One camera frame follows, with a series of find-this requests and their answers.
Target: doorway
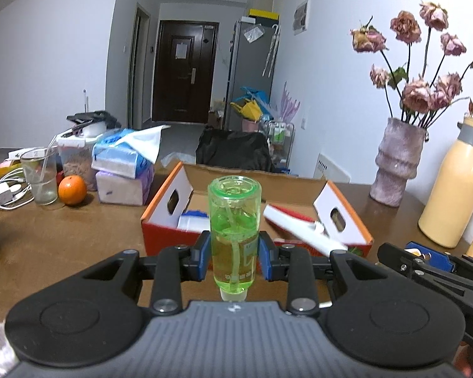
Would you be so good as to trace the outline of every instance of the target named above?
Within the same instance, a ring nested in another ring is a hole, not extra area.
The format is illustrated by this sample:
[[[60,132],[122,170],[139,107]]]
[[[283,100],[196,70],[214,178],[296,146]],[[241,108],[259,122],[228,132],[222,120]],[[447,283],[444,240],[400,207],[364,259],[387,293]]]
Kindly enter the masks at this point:
[[[144,95],[144,73],[147,55],[147,39],[149,38],[149,21],[149,15],[138,6],[131,39],[126,117],[127,126],[133,129],[142,129],[142,123],[150,117],[150,115],[145,114],[150,107],[150,97]]]
[[[153,121],[207,123],[218,31],[218,22],[160,22]]]

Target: orange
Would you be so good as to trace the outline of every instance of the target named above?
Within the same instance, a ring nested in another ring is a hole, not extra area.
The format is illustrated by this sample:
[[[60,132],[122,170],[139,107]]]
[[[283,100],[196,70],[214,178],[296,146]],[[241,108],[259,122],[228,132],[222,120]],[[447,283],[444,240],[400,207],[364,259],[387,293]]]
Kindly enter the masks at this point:
[[[59,199],[69,205],[81,203],[88,193],[88,188],[82,177],[77,175],[67,176],[59,184],[58,197]]]

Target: wooden table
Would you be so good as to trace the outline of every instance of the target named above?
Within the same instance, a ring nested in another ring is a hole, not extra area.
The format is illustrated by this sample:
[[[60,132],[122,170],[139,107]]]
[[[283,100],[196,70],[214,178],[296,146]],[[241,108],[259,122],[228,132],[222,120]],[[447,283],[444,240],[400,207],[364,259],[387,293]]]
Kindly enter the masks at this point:
[[[376,262],[378,247],[391,242],[404,247],[415,241],[436,250],[417,227],[424,205],[405,194],[398,209],[383,206],[368,197],[368,185],[341,184],[340,190],[373,235],[375,243],[368,260]],[[99,204],[79,209],[55,203],[38,207],[31,203],[12,212],[0,211],[0,321],[18,301],[98,261],[125,249],[145,254],[140,226],[143,207]],[[462,240],[452,254],[468,249]],[[145,282],[140,305],[147,306],[152,282]],[[328,300],[323,282],[318,282],[321,300]],[[220,300],[212,274],[201,283],[183,283],[184,305],[190,299]],[[278,300],[284,305],[286,282],[266,282],[261,276],[248,292],[248,300]]]

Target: refrigerator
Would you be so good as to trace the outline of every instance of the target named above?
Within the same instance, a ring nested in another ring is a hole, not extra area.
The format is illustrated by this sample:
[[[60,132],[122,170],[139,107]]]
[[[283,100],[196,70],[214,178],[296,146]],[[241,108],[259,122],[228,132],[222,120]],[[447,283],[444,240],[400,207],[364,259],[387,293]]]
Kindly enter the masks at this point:
[[[242,117],[230,105],[236,98],[245,94],[240,89],[241,87],[262,90],[270,97],[273,73],[268,78],[268,68],[264,77],[262,74],[275,30],[272,27],[264,27],[265,34],[253,43],[249,43],[243,34],[251,26],[253,24],[241,21],[235,24],[223,120],[225,130],[242,130]]]

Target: brown door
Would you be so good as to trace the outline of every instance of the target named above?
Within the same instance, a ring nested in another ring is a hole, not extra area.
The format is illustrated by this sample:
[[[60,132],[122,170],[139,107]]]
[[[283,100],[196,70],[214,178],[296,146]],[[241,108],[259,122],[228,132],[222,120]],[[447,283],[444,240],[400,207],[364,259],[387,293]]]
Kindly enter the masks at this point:
[[[218,27],[214,22],[160,22],[153,120],[207,123]]]

